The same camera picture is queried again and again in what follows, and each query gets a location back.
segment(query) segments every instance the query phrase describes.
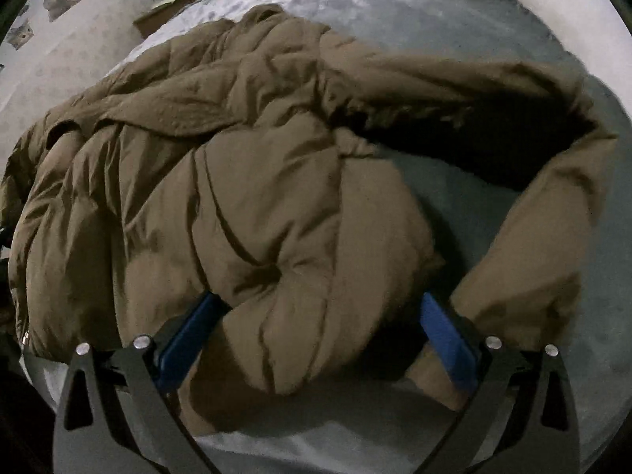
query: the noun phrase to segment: bed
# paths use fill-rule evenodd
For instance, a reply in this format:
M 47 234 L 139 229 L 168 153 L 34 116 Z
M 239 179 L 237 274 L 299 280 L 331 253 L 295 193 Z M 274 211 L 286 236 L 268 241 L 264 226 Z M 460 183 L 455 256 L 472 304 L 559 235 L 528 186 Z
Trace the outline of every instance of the bed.
M 560 345 L 579 418 L 582 470 L 589 469 L 632 408 L 632 194 L 627 182 L 632 176 L 632 37 L 614 8 L 608 0 L 200 0 L 123 63 L 200 23 L 239 19 L 266 2 L 388 50 L 551 62 L 595 75 L 588 89 L 599 116 L 620 135 L 619 151 L 579 311 Z M 582 33 L 586 23 L 599 28 Z M 601 41 L 606 40 L 608 56 L 602 54 Z M 466 269 L 473 267 L 517 193 L 437 160 L 385 153 L 440 218 L 440 235 L 450 239 L 444 242 L 450 242 L 451 254 Z M 29 356 L 23 367 L 55 407 L 66 367 Z M 225 473 L 411 472 L 453 418 L 454 413 L 404 382 L 329 380 L 269 408 L 239 432 L 200 437 L 198 443 Z M 492 435 L 480 457 L 493 449 Z M 138 441 L 151 457 L 151 445 L 141 434 Z

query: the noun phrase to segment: metal screw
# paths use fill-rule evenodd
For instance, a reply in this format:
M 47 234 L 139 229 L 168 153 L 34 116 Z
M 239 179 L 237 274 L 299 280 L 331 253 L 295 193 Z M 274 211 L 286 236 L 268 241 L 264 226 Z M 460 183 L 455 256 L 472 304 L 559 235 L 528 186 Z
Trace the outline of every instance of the metal screw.
M 502 341 L 491 335 L 485 339 L 485 345 L 491 350 L 499 350 L 502 347 Z
M 139 335 L 134 339 L 134 347 L 137 350 L 144 350 L 148 348 L 152 343 L 152 338 L 149 335 Z
M 544 352 L 549 356 L 557 356 L 559 354 L 559 349 L 557 349 L 553 344 L 549 344 L 544 348 Z
M 77 354 L 83 356 L 84 354 L 88 354 L 90 352 L 90 345 L 87 342 L 82 342 L 75 348 L 75 351 L 77 351 Z

